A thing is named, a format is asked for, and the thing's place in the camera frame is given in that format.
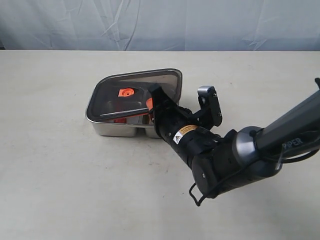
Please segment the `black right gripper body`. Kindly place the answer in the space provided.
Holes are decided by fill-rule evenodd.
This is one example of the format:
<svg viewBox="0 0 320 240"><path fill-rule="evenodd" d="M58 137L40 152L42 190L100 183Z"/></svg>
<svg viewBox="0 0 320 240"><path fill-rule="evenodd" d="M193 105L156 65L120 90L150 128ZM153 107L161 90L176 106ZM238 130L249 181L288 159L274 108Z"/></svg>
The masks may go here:
<svg viewBox="0 0 320 240"><path fill-rule="evenodd" d="M220 142L220 137L200 125L196 113L176 104L155 83L149 87L153 109L154 129L182 160L211 151Z"/></svg>

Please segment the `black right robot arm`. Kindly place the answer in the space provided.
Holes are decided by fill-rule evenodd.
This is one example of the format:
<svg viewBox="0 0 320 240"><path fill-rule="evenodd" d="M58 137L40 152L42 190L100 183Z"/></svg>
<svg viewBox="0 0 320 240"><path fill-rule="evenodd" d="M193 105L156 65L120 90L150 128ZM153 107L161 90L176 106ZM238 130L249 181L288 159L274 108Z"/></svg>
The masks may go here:
<svg viewBox="0 0 320 240"><path fill-rule="evenodd" d="M200 110L175 103L155 83L148 89L156 134L183 160L201 192L194 202L214 199L231 190L275 176L284 164L304 161L320 150L320 94L315 92L276 121L261 128L212 132L222 123L213 86L197 90Z"/></svg>

